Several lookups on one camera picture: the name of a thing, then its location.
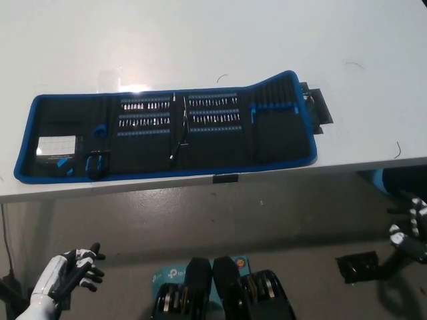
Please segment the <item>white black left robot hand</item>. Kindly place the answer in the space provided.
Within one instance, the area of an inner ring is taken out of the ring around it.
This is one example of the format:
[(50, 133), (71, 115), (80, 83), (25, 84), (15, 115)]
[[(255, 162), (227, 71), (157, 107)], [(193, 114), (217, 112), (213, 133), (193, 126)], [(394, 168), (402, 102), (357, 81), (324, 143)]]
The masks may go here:
[(76, 287), (91, 292), (103, 282), (104, 273), (95, 266), (97, 260), (104, 260), (99, 252), (100, 244), (94, 243), (89, 249), (74, 249), (53, 257), (43, 270), (31, 297), (47, 296), (59, 303)]

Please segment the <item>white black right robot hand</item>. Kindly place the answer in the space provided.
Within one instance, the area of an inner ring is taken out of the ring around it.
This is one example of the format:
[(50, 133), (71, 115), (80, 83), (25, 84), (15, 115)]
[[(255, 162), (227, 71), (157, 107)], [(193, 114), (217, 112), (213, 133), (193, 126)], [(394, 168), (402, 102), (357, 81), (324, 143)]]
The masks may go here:
[(407, 202), (389, 213), (405, 214), (406, 220), (389, 228), (391, 244), (412, 260), (426, 264), (426, 202), (411, 193), (405, 193)]

